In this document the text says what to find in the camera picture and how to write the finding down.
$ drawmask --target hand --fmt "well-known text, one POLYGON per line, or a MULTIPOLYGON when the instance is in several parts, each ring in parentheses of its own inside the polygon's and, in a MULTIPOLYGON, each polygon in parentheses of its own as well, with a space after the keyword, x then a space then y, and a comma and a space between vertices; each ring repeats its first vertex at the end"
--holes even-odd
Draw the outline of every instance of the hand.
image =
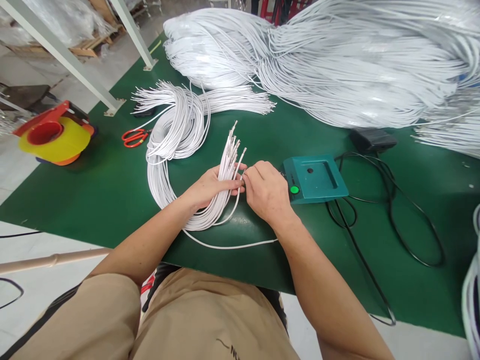
POLYGON ((295 213, 290 206, 288 183, 268 161, 259 161, 243 173, 246 201, 274 230, 295 213))
MULTIPOLYGON (((247 165, 241 163, 238 170, 245 170, 246 168, 247 165)), ((231 190, 232 196, 237 196, 239 191, 241 193, 245 192, 239 173, 236 175, 236 180, 219 181, 219 170, 220 165, 207 170, 180 198, 188 201, 197 211, 206 208, 215 195, 221 191, 231 190)))

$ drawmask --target white wire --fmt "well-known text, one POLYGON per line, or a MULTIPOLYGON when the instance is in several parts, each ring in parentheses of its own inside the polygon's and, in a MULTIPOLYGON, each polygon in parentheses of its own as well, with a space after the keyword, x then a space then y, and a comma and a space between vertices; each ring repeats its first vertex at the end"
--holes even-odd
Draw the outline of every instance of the white wire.
MULTIPOLYGON (((173 202, 175 195, 170 184, 168 161, 191 156, 204 143, 210 127, 211 113, 226 110, 245 110, 267 114, 275 106, 268 94, 254 93, 250 86, 218 89, 196 95, 191 89, 173 86, 168 82, 159 82, 157 88, 137 89, 133 100, 139 103, 136 112, 142 112, 158 105, 168 105, 160 114, 144 125, 157 119, 147 144, 147 177, 151 194, 158 206, 163 209, 173 202)), ((234 135, 237 122, 228 133, 218 172, 218 180, 234 180, 246 148, 240 157, 240 140, 234 135)), ((227 222, 235 212, 240 197, 238 189, 232 211, 220 220, 231 197, 231 190, 218 193, 209 205, 196 212, 187 222, 183 231, 197 243, 212 249, 234 250, 273 243, 275 240, 261 241, 238 246, 214 246, 199 241, 190 231, 203 231, 211 226, 227 222)))
POLYGON ((480 89, 463 88, 440 109, 423 114, 415 128, 418 143, 453 150, 480 159, 480 89))
POLYGON ((201 9, 165 22, 165 52, 209 89, 251 82, 329 125, 403 128, 480 81, 479 14, 474 0, 322 0, 275 28, 201 9))
POLYGON ((473 212, 473 227, 475 228, 475 232, 477 234, 477 251, 473 256, 470 267, 468 268, 461 291, 461 314, 463 319, 463 327, 465 330, 468 347, 470 348, 470 354, 474 360, 480 359, 480 334, 478 332, 475 316, 476 295, 478 296, 478 299, 480 299, 480 293, 475 294, 475 285, 477 284, 480 275, 479 214, 480 204, 473 212))

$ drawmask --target green table surface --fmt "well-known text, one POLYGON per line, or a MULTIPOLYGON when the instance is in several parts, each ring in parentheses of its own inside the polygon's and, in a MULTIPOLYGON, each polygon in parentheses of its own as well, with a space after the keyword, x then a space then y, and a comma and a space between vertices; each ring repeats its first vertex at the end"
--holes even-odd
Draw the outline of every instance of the green table surface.
MULTIPOLYGON (((152 87, 158 80, 189 84, 188 79, 171 67, 162 46, 153 57, 159 61, 152 71, 143 71, 144 63, 139 59, 111 89, 113 96, 129 99, 135 87, 152 87)), ((208 168, 220 163, 228 131, 235 120, 238 120, 235 134, 247 147, 244 162, 248 165, 266 160, 280 167, 284 159, 293 156, 327 153, 336 156, 354 149, 348 130, 326 125, 275 96, 271 99, 277 105, 268 115, 244 111, 213 114, 203 147, 187 159, 169 163, 175 192, 181 194, 208 168)), ((105 117, 105 105, 97 104, 89 116, 99 127, 99 134, 81 157, 64 167, 40 164, 0 206, 0 220, 109 248, 117 246, 146 222, 159 210, 147 183, 147 147, 126 148, 121 140, 125 131, 143 123, 130 115, 133 109, 134 102, 128 100, 115 117, 105 117)), ((398 145, 383 154, 382 159, 391 166, 398 184, 436 225, 445 246, 446 264, 442 268, 427 268, 416 262, 396 238, 385 205, 355 202, 359 219, 353 232, 398 320, 464 336, 461 288, 476 250, 472 213, 480 202, 480 161, 415 143, 410 137, 411 128, 390 132, 398 139, 398 145)), ((349 159, 343 177, 352 195, 365 198, 385 195, 380 176, 364 162, 349 159)), ((293 208, 367 311, 385 316, 380 296, 347 232, 334 224, 326 206, 305 204, 293 208)), ((425 220, 402 196, 395 200, 394 214, 411 247, 424 259, 435 261, 439 252, 425 220)), ((195 235, 203 242, 219 246, 253 243, 275 236, 249 208, 244 195, 229 222, 195 235)), ((239 250, 215 250, 180 233, 164 260, 257 286, 294 292, 289 265, 278 242, 239 250)))

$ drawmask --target bundle of white cables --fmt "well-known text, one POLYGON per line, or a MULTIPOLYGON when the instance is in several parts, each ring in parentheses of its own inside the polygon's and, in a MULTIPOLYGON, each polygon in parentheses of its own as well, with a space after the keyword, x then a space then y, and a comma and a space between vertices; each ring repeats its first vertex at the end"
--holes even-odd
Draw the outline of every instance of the bundle of white cables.
POLYGON ((479 81, 479 14, 473 0, 322 0, 273 28, 201 9, 165 22, 165 52, 209 89, 251 81, 333 126, 402 128, 479 81))
MULTIPOLYGON (((203 92, 196 95, 192 89, 173 86, 168 82, 159 82, 157 88, 137 89, 133 100, 139 102, 136 112, 143 112, 159 105, 168 105, 147 123, 158 119, 153 127, 147 145, 146 160, 148 185, 158 206, 163 209, 177 196, 169 179, 168 161, 191 156, 205 142, 210 127, 211 114, 226 110, 244 110, 258 114, 267 114, 275 106, 265 92, 254 93, 250 86, 237 86, 203 92)), ((234 136, 235 125, 230 130, 220 160, 218 179, 234 180, 246 149, 238 158, 240 141, 234 136)), ((222 191, 216 195, 203 210, 195 213, 187 222, 183 231, 197 243, 221 250, 241 249, 272 243, 275 240, 262 241, 239 246, 214 246, 203 243, 193 237, 189 231, 202 231, 227 222, 233 215, 239 201, 230 214, 219 221, 230 199, 231 191, 222 191)))
POLYGON ((415 128, 418 143, 441 147, 480 159, 480 88, 455 93, 445 107, 423 114, 428 121, 415 128))
POLYGON ((473 228, 477 234, 477 250, 466 273, 461 292, 461 314, 471 357, 480 359, 480 334, 476 314, 480 313, 480 205, 473 212, 473 228))
POLYGON ((205 89, 230 88, 252 80, 260 60, 269 54, 272 25, 233 9, 206 8, 163 24, 163 45, 172 66, 205 89))

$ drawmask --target scissors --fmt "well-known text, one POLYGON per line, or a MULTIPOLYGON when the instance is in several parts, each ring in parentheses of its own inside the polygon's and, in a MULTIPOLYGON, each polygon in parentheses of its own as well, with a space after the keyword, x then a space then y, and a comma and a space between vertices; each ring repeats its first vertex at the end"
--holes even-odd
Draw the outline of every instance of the scissors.
POLYGON ((128 130, 121 137, 121 139, 123 140, 123 145, 126 148, 136 148, 138 145, 140 145, 145 141, 145 139, 151 132, 152 130, 144 130, 144 129, 128 130))

